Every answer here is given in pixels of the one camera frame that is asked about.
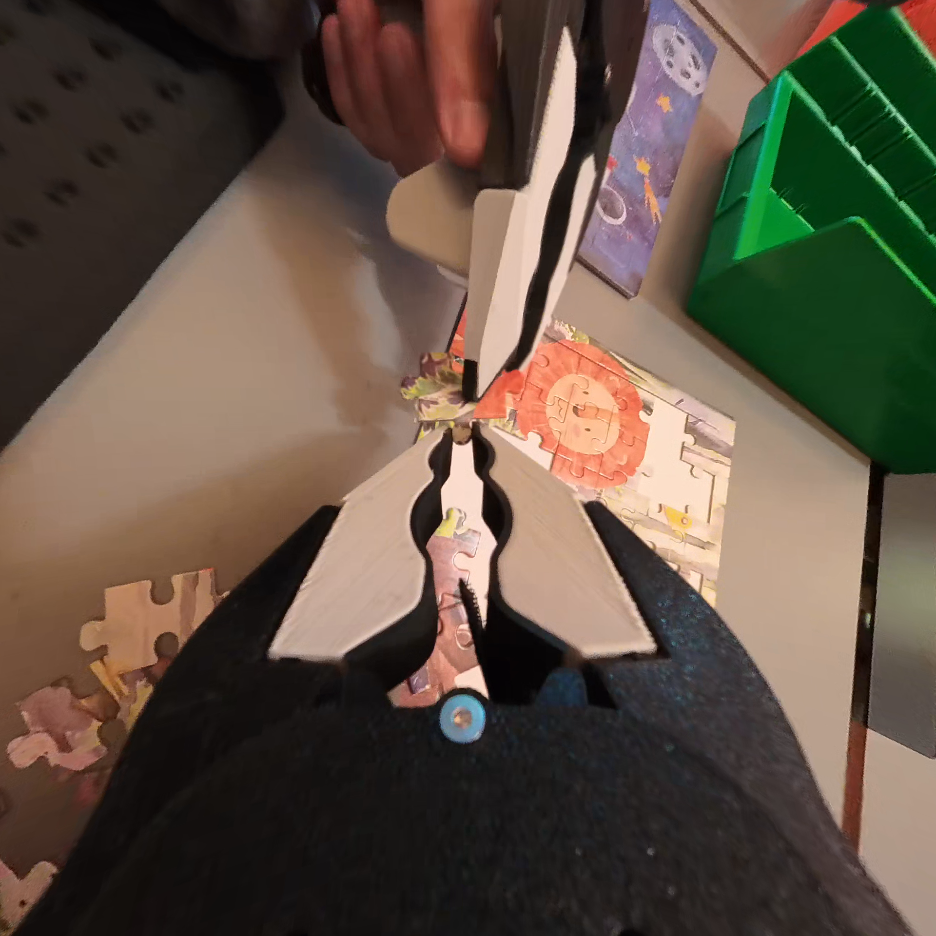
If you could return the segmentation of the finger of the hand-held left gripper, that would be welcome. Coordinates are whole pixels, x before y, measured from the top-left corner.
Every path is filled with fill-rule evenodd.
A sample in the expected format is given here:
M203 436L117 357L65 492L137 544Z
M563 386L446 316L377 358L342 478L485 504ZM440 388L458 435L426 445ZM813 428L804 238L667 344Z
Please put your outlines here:
M565 288L591 216L597 169L594 157L573 158L563 166L547 205L540 253L528 289L521 336L507 371L527 366Z
M471 402L529 361L568 270L569 219L579 217L575 45L562 30L528 181L480 188L474 200L462 380Z

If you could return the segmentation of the jigsaw puzzle frame board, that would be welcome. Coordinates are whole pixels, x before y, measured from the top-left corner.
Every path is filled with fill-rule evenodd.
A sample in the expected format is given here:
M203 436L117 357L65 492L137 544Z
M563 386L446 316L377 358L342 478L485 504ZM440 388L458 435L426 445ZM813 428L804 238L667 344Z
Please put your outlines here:
M418 374L403 382L404 399L415 404L418 438L436 428L451 428L456 435L458 429L470 428L474 422L475 404L467 403L462 395L464 319L461 315L448 350L425 354ZM595 345L624 366L642 400L649 440L638 473L626 485L596 490L560 480L579 500L598 501L607 507L714 605L734 420L567 322L554 320L539 345L564 340ZM538 435L524 436L519 431L514 410L504 420L477 422L496 428L521 453L552 474L551 454L540 448ZM429 542L438 607L437 638L427 663L390 691L391 703L399 708L433 706L457 688L486 692L462 602L462 583L474 593L478 610L485 615L495 541L482 518L482 484L474 474L474 456L468 444L453 447L449 478L442 489L442 509L443 521Z

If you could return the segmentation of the person's left hand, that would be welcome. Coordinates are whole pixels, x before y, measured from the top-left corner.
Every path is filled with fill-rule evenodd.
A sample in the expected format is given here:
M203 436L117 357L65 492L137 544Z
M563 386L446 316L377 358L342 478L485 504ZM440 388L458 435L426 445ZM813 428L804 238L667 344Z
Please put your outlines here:
M497 2L422 2L420 37L382 22L375 2L342 1L323 19L335 110L373 158L401 177L446 157L481 162L497 68Z

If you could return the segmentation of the orange mane puzzle piece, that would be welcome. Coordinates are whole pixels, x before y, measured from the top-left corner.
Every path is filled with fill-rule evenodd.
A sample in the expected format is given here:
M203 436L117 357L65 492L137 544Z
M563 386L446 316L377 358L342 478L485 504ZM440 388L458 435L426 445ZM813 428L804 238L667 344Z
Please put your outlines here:
M474 421L492 421L507 419L516 408L526 383L525 370L511 370L501 373L491 384L486 393L474 405Z

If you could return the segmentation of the black flat panel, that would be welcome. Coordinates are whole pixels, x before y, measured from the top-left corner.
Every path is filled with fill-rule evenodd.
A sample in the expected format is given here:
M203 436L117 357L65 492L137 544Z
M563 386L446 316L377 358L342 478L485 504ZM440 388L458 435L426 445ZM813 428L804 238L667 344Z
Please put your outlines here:
M883 483L869 728L935 756L935 475Z

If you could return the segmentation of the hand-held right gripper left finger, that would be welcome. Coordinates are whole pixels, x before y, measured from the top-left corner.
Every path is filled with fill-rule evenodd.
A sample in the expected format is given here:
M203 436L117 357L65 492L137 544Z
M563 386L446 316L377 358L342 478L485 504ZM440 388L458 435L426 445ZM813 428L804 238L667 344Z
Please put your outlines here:
M428 544L443 521L451 431L435 429L345 496L269 649L275 660L420 669L435 645Z

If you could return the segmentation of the jigsaw pieces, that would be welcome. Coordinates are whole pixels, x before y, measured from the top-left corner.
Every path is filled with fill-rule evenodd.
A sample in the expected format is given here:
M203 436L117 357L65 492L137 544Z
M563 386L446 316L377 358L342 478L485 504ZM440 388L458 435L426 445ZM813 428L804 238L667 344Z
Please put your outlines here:
M159 681L226 596L215 571L104 592L103 617L77 631L72 670L31 676L2 705L2 934L49 888L85 829Z

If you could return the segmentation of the assembled orange lion pieces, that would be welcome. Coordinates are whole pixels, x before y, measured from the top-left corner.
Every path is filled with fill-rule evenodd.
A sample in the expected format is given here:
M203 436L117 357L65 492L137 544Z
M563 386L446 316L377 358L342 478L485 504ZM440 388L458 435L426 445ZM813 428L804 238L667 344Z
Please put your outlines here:
M649 423L638 390L624 366L595 345L539 345L514 411L519 431L539 436L551 473L570 485L621 487L644 461Z

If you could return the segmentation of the space themed puzzle board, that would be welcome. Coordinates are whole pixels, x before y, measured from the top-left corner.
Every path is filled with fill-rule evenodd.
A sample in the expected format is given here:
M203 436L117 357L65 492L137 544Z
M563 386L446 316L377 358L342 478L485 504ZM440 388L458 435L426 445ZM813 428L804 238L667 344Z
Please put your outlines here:
M682 6L650 2L631 100L579 248L579 261L628 298L647 273L716 54Z

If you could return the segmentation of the green plastic bin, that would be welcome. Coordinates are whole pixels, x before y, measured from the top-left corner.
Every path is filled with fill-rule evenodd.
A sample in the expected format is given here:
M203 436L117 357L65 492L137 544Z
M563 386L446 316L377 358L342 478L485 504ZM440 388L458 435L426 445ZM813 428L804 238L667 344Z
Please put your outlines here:
M689 317L895 474L935 465L935 64L870 6L755 96Z

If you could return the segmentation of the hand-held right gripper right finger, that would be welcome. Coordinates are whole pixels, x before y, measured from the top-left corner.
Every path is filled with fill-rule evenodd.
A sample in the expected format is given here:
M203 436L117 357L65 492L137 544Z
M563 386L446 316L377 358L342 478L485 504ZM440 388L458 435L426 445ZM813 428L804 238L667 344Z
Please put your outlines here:
M657 642L572 489L494 429L472 430L495 546L478 644L488 697L530 704L561 668L651 658Z

